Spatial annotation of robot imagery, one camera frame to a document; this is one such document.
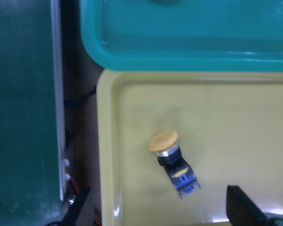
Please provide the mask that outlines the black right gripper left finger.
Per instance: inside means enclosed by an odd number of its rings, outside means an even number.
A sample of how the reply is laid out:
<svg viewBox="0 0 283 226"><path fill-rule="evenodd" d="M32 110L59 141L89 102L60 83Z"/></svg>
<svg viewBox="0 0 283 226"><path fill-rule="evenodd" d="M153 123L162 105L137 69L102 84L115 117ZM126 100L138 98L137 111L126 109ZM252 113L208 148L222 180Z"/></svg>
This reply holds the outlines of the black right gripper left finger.
<svg viewBox="0 0 283 226"><path fill-rule="evenodd" d="M92 191L83 187L69 207L60 222L61 226L91 226L92 225Z"/></svg>

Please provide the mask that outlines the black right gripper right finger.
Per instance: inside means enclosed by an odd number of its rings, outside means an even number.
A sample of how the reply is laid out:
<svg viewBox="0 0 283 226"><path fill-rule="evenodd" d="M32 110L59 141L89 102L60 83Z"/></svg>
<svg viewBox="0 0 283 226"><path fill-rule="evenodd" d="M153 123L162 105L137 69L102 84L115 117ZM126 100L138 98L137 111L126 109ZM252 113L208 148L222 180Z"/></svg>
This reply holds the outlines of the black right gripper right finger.
<svg viewBox="0 0 283 226"><path fill-rule="evenodd" d="M226 215L232 226L267 226L268 218L239 186L227 186Z"/></svg>

